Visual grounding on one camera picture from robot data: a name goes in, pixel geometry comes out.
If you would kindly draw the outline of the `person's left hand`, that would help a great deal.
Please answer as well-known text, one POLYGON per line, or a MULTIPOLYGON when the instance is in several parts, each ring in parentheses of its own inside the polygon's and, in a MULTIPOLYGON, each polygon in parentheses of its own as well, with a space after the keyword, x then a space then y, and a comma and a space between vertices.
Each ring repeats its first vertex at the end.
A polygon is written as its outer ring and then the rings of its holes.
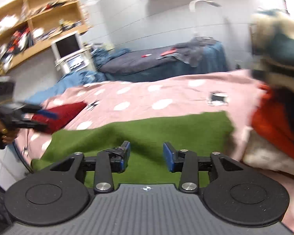
POLYGON ((13 142, 14 139, 17 138, 19 134, 19 129, 7 130, 6 126, 0 121, 0 134, 2 135, 2 141, 6 144, 10 144, 13 142))

